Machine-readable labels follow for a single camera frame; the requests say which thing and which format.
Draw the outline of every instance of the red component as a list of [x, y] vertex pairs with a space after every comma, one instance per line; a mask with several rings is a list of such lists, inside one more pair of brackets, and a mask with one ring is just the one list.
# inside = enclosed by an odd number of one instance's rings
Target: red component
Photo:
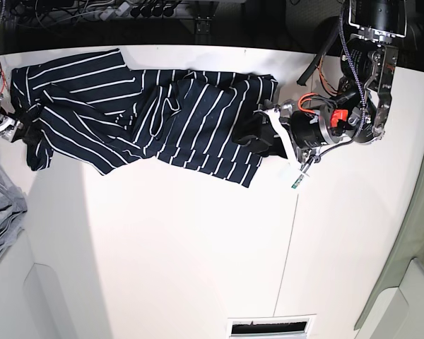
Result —
[[348, 110], [347, 109], [335, 109], [331, 114], [331, 127], [337, 127], [339, 120], [347, 121]]

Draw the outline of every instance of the striped shirt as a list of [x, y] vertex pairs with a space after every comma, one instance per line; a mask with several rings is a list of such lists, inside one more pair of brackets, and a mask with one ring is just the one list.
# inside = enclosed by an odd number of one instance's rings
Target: striped shirt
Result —
[[33, 137], [27, 163], [49, 167], [58, 152], [107, 174], [157, 157], [248, 187], [258, 155], [232, 131], [272, 100], [272, 76], [129, 70], [118, 49], [14, 69], [11, 100]]

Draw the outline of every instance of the green fabric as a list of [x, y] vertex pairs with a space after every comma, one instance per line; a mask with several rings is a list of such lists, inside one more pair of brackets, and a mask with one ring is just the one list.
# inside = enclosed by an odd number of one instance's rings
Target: green fabric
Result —
[[424, 158], [413, 198], [402, 222], [399, 235], [355, 325], [356, 330], [360, 329], [365, 322], [379, 293], [401, 284], [411, 259], [415, 257], [419, 257], [424, 263]]

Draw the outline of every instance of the white table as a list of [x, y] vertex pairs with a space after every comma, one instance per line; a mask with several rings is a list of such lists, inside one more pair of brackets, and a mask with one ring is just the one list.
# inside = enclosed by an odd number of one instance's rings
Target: white table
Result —
[[[7, 71], [94, 47], [13, 54]], [[262, 49], [130, 46], [133, 69], [271, 73], [280, 100], [312, 55]], [[338, 60], [326, 75], [337, 81]], [[398, 69], [385, 138], [336, 150], [300, 196], [263, 161], [249, 189], [157, 160], [106, 177], [55, 155], [32, 173], [21, 143], [0, 163], [28, 192], [35, 261], [59, 276], [79, 338], [224, 339], [226, 318], [317, 314], [313, 338], [349, 339], [388, 257], [424, 151], [424, 73]]]

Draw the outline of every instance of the gray fabric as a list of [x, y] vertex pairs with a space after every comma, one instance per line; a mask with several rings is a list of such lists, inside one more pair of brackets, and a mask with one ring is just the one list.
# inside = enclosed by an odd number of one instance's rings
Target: gray fabric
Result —
[[424, 263], [424, 158], [399, 235], [355, 325], [356, 330], [365, 322], [380, 292], [401, 284], [411, 259], [415, 257]]
[[0, 251], [16, 242], [26, 211], [22, 191], [0, 167]]

